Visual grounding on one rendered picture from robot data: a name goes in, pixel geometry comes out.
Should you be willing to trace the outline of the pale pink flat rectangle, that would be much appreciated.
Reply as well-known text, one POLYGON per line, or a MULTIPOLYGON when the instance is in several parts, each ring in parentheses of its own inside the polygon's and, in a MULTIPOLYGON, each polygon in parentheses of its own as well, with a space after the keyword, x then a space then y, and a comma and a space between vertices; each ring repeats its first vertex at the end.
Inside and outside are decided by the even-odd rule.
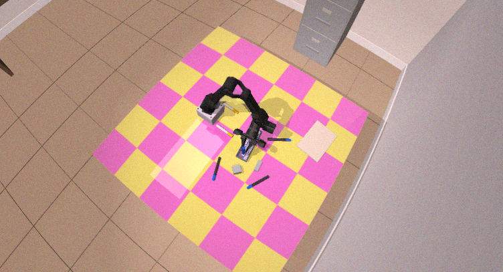
POLYGON ((336 137, 336 134, 317 120, 296 146, 318 162, 336 137))

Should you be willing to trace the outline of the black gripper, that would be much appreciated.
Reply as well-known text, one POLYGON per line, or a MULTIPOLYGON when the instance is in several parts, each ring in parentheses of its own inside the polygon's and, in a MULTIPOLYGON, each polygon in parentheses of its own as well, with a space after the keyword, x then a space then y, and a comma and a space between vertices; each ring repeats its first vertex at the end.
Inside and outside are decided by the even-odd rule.
POLYGON ((256 145, 257 143, 258 143, 258 146, 260 146, 260 147, 262 147, 262 148, 264 148, 264 147, 265 147, 266 142, 264 142, 263 140, 257 140, 257 139, 256 139, 256 136, 257 136, 257 134, 258 134, 259 130, 260 130, 260 128, 256 128, 255 126, 250 125, 250 126, 249 126, 249 128, 248 128, 248 130, 247 130, 247 133, 246 133, 246 134, 244 134, 244 133, 243 133, 243 131, 242 131, 242 130, 240 130, 240 129, 238 129, 238 128, 237 128, 237 129, 235 129, 235 130, 233 131, 233 133, 234 133, 235 135, 241 135, 241 138, 240 138, 240 139, 241 139, 241 151, 242 151, 242 147, 245 145, 245 141, 246 141, 247 139, 251 140, 251 142, 250 142, 249 146, 247 147, 247 149, 246 149, 245 153, 246 153, 246 152, 247 152, 247 151, 248 151, 248 150, 249 150, 249 149, 250 149, 253 145, 256 145))

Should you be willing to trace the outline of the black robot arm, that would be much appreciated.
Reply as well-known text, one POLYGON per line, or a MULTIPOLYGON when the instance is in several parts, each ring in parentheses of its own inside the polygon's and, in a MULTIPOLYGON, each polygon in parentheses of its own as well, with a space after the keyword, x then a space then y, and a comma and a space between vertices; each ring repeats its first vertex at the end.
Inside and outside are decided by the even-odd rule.
POLYGON ((247 89, 240 80, 233 76, 228 76, 225 83, 214 94, 210 93, 205 96, 200 105, 202 112, 212 115, 219 99, 224 95, 243 100, 251 111, 251 117, 253 119, 251 121, 251 125, 256 128, 262 128, 262 130, 273 134, 276 124, 268 121, 269 116, 267 112, 263 108, 259 107, 251 93, 251 90, 247 89), (236 85, 243 90, 241 94, 233 94, 236 85))

